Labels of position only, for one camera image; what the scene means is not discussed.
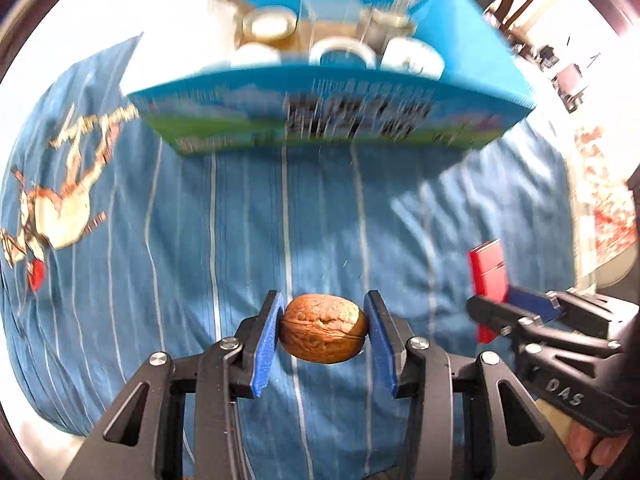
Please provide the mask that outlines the person's hand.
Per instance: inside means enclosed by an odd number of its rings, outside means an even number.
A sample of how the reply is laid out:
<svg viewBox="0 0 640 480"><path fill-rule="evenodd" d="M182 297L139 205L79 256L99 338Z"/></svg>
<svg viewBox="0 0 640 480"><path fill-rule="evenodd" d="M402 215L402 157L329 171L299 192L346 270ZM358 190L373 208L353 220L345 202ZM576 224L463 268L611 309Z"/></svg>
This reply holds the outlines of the person's hand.
<svg viewBox="0 0 640 480"><path fill-rule="evenodd" d="M577 469L583 474L589 466L612 466L631 436L632 432L627 431L617 437L599 437L579 422L572 422L566 448Z"/></svg>

